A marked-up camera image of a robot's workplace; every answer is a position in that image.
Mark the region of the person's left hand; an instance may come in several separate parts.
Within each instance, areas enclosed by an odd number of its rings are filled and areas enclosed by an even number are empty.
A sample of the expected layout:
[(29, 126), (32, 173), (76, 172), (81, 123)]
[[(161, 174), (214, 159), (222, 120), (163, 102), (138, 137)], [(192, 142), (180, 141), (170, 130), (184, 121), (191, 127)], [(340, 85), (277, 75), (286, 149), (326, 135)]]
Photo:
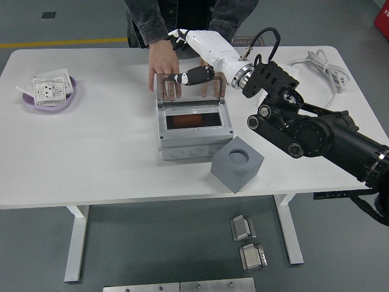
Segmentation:
[[(209, 64), (204, 61), (201, 57), (199, 58), (199, 65), (200, 66), (208, 66)], [(208, 87), (212, 84), (213, 88), (213, 96), (214, 98), (219, 97), (219, 82), (217, 80), (212, 80), (212, 82), (203, 83), (201, 85), (201, 97), (206, 97), (208, 94)]]

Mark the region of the person's right hand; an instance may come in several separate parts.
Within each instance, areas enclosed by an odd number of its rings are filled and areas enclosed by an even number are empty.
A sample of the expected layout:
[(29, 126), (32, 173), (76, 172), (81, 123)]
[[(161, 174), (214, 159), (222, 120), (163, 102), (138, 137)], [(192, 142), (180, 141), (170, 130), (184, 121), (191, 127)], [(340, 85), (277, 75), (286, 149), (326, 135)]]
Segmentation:
[(178, 74), (179, 60), (169, 40), (157, 40), (149, 44), (148, 89), (154, 91), (156, 74)]

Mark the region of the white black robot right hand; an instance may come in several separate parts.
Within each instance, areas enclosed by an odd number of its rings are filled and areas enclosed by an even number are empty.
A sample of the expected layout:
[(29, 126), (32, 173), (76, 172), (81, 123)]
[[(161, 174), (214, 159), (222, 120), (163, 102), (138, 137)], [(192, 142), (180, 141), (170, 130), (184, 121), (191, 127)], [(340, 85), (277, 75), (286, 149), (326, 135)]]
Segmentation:
[(227, 83), (243, 89), (253, 72), (253, 65), (243, 59), (218, 32), (212, 30), (176, 29), (168, 33), (176, 44), (189, 45), (216, 72), (224, 74)]

